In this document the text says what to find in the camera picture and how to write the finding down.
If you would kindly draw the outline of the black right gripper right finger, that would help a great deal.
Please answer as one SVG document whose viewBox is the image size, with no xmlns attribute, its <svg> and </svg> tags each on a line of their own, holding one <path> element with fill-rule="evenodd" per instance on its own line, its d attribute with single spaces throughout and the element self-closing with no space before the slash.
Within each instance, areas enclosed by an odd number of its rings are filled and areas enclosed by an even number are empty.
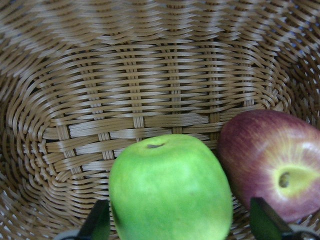
<svg viewBox="0 0 320 240">
<path fill-rule="evenodd" d="M 262 198 L 250 199 L 249 225 L 256 240 L 293 240 L 294 231 Z"/>
</svg>

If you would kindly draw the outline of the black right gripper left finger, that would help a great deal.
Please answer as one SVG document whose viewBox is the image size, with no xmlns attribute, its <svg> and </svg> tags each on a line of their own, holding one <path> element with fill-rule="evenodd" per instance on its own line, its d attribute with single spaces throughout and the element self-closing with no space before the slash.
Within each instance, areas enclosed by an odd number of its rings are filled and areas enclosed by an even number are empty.
<svg viewBox="0 0 320 240">
<path fill-rule="evenodd" d="M 111 233 L 109 201 L 97 200 L 84 224 L 80 228 L 77 240 L 108 240 Z"/>
</svg>

